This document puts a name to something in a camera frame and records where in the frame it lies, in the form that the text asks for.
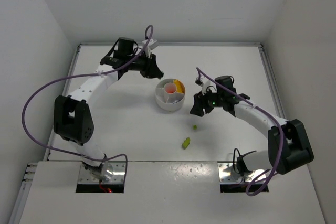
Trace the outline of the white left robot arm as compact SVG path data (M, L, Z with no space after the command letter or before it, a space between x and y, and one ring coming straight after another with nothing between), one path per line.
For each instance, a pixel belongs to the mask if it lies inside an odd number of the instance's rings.
M107 174L108 165L106 154L92 138L94 123L90 106L128 71L138 71L148 79L161 79L164 75L152 53L158 45L157 40L146 39L140 50L134 48L135 44L133 39L119 38L101 59L94 76L67 96L59 95L55 99L54 132L74 145L85 168L98 179Z

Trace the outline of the small orange lego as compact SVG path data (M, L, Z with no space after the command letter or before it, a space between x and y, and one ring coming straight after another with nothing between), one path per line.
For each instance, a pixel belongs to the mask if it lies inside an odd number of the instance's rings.
M174 83L167 83L164 86L164 91L168 94L175 93L177 91L177 86Z

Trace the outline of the lime green curved lego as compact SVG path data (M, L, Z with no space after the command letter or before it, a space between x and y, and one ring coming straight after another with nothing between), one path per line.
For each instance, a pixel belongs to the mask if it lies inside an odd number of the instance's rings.
M187 147L189 146L190 142L191 142L191 139L189 137L187 137L184 140L184 142L182 143L182 145L181 145L182 149L184 149L184 150L187 149Z

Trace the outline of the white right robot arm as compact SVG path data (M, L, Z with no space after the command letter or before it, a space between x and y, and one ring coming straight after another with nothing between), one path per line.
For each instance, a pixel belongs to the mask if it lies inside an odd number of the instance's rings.
M236 94L231 76L221 76L215 81L216 90L212 91L209 81L196 78L196 84L202 89L193 96L194 105L190 113L202 117L214 108L222 108L233 117L250 124L267 139L267 150L238 155L234 165L237 173L246 175L258 169L275 169L276 173L284 175L314 160L313 150L301 121L289 121L269 112L261 112L250 101L249 96Z

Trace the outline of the yellow lego brick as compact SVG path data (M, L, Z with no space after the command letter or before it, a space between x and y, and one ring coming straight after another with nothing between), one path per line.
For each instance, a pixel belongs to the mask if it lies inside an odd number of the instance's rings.
M184 93L184 88L182 86L182 83L179 80L175 79L174 84L176 85L176 91L178 93Z

